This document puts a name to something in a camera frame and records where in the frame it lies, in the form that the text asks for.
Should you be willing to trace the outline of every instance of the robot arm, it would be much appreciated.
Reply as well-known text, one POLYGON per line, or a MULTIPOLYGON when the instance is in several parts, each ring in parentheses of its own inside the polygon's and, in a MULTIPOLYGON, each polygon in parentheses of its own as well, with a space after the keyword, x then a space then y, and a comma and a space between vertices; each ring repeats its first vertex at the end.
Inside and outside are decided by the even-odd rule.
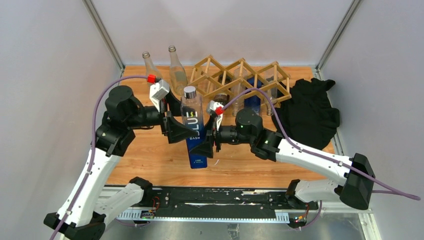
POLYGON ((212 123, 206 124, 206 139, 190 153, 213 158, 213 146, 219 152, 221 144, 249 144, 250 151, 260 159, 294 164, 328 178, 318 181, 291 181, 286 198, 294 207, 323 200, 341 201, 359 210, 368 209, 374 183, 340 164, 355 167, 375 178, 367 157, 358 153, 354 157, 335 155, 291 140, 300 148, 298 150, 281 133, 264 128, 262 118, 251 109, 240 110, 235 117, 235 125, 220 125, 222 107, 220 103, 209 103, 206 111, 211 115, 212 123), (338 160, 339 164, 303 150, 331 157, 338 160))
MULTIPOLYGON (((124 210, 134 204, 150 204, 152 184, 140 177, 133 178, 124 189, 98 203, 109 175, 135 138, 134 129, 160 126, 170 144, 197 136, 196 131, 173 117, 181 115, 181 103, 170 92, 170 86, 163 79, 150 87, 150 99, 154 106, 143 106, 134 97, 132 89, 124 85, 110 91, 105 101, 106 112, 102 124, 96 130, 96 154, 91 172, 87 175, 84 168, 62 207, 57 212, 47 214, 45 225, 55 229, 67 214, 68 217, 59 229, 60 233, 70 240, 98 240, 106 226, 124 210), (87 178, 84 188, 72 211, 67 212, 84 178, 87 178)), ((91 154, 90 150, 84 166, 90 164, 91 154)))

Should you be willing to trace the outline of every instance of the silver bottle cap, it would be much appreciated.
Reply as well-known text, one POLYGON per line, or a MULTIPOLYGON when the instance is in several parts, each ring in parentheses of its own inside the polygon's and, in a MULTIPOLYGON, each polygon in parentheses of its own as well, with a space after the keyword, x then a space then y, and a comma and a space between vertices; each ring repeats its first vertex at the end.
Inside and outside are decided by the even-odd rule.
POLYGON ((196 97, 196 88, 194 86, 184 87, 184 97, 186 99, 194 99, 196 97))
POLYGON ((150 53, 148 51, 145 51, 145 52, 143 52, 142 56, 143 56, 144 59, 149 58, 150 53))
POLYGON ((168 51, 170 51, 171 53, 172 52, 175 52, 177 49, 175 48, 175 46, 174 45, 171 45, 171 46, 169 46, 168 47, 168 51))

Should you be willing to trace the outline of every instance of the black cloth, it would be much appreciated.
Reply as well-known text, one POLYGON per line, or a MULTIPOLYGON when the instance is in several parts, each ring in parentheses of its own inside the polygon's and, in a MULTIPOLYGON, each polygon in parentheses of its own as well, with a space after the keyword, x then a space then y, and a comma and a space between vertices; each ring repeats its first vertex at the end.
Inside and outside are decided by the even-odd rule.
MULTIPOLYGON (((340 125, 340 112, 331 107, 327 97, 327 91, 335 84, 333 80, 321 81, 317 78, 312 78, 311 82, 304 79, 296 81, 290 89, 291 99, 282 101, 281 107, 276 108, 282 126, 291 139, 320 150, 330 143, 340 125)), ((281 132, 275 116, 272 116, 272 121, 281 132)))

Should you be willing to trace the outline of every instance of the red connector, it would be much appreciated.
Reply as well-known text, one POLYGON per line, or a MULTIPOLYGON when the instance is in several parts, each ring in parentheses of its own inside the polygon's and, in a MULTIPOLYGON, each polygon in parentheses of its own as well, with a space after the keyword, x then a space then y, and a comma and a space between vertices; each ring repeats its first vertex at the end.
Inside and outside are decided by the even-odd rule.
POLYGON ((155 84, 156 83, 156 76, 153 74, 149 74, 147 76, 147 82, 151 83, 151 84, 155 84))
POLYGON ((217 107, 216 110, 215 110, 215 113, 217 115, 223 114, 224 113, 223 107, 222 106, 217 107))

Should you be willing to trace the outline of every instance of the wooden table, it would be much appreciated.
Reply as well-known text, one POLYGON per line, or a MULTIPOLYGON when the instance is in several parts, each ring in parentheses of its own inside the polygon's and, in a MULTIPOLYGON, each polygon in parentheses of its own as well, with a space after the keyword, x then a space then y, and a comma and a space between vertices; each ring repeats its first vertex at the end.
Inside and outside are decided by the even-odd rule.
MULTIPOLYGON (((169 67, 159 66, 164 79, 169 80, 169 67)), ((191 74, 193 67, 186 67, 191 74)), ((310 80, 314 77, 310 67, 283 67, 295 80, 310 80)), ((127 66, 124 76, 144 75, 144 66, 127 66)), ((134 91, 144 106, 152 106, 149 100, 149 88, 143 79, 129 79, 122 82, 134 91)), ((263 126, 275 131, 270 116, 262 114, 263 126)), ((205 123, 208 116, 204 114, 205 123)), ((235 125, 231 111, 226 111, 223 125, 235 125)), ((136 176, 149 180, 156 186, 196 186, 196 187, 254 187, 286 188, 291 180, 307 181, 324 179, 322 175, 289 163, 276 163, 262 160, 250 151, 248 144, 223 144, 214 158, 208 158, 207 168, 191 169, 185 141, 168 144, 168 140, 156 126, 151 130, 136 130, 135 139, 128 147, 125 156, 111 173, 108 184, 127 184, 136 176)), ((334 153, 331 143, 324 149, 334 153)))

